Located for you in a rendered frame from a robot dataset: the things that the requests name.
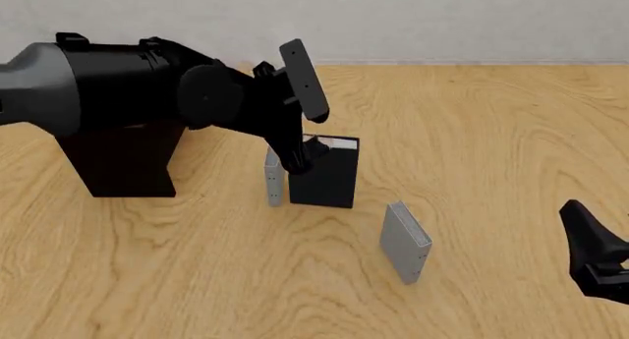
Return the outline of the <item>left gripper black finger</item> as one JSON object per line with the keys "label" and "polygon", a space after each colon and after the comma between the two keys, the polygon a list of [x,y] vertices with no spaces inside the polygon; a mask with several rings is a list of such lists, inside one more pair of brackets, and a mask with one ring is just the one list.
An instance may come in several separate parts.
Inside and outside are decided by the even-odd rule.
{"label": "left gripper black finger", "polygon": [[319,138],[309,138],[304,142],[304,148],[308,159],[319,159],[330,151],[330,147]]}
{"label": "left gripper black finger", "polygon": [[268,145],[278,156],[284,170],[291,175],[303,175],[313,168],[310,152],[304,142],[304,135],[297,134],[268,138]]}

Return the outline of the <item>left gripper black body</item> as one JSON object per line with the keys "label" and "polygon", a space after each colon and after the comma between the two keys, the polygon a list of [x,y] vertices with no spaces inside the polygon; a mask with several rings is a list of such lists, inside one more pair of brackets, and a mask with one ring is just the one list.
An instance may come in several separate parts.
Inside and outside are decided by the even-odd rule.
{"label": "left gripper black body", "polygon": [[247,93],[245,132],[265,138],[271,146],[302,142],[302,108],[286,70],[262,61],[253,68],[253,88]]}

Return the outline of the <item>thick grey book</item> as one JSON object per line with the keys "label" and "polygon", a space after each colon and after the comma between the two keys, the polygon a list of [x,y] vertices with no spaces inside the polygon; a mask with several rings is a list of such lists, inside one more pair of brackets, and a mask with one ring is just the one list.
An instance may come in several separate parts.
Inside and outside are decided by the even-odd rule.
{"label": "thick grey book", "polygon": [[402,201],[386,206],[379,243],[405,285],[418,282],[432,239]]}

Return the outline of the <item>thin grey book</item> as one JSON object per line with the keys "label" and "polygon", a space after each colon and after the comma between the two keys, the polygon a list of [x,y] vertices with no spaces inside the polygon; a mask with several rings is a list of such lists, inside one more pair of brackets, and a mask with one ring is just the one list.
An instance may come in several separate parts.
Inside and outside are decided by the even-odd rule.
{"label": "thin grey book", "polygon": [[286,171],[271,147],[267,149],[263,167],[268,203],[279,206],[283,202]]}

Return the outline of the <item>grey plate on black stalk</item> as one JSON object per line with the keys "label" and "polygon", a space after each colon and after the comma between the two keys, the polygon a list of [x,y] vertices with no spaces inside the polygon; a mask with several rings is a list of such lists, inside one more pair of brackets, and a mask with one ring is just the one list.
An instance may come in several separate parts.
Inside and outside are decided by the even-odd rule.
{"label": "grey plate on black stalk", "polygon": [[303,41],[295,38],[279,47],[284,67],[272,74],[278,96],[285,105],[298,103],[307,120],[321,124],[329,105]]}

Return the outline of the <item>black book with white pages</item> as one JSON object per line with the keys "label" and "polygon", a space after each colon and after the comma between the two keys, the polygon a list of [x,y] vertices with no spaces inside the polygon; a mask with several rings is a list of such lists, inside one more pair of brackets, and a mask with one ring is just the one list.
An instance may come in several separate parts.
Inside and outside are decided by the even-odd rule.
{"label": "black book with white pages", "polygon": [[319,140],[330,151],[312,159],[313,168],[303,175],[290,175],[289,200],[295,204],[352,208],[354,204],[360,139],[326,135],[304,135]]}

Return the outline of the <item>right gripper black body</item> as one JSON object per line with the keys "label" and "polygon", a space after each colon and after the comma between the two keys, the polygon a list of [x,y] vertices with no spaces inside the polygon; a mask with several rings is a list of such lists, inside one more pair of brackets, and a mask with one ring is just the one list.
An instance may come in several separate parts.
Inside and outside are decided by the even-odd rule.
{"label": "right gripper black body", "polygon": [[569,273],[586,297],[629,305],[629,269],[619,262],[570,264]]}

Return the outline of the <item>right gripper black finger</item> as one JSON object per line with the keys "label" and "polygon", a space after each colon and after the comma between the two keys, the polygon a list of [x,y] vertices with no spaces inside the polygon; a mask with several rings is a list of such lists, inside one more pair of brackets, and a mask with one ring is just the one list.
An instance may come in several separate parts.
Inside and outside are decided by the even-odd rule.
{"label": "right gripper black finger", "polygon": [[569,248],[569,272],[595,276],[629,276],[622,263],[629,260],[629,242],[600,223],[578,200],[569,199],[559,210]]}

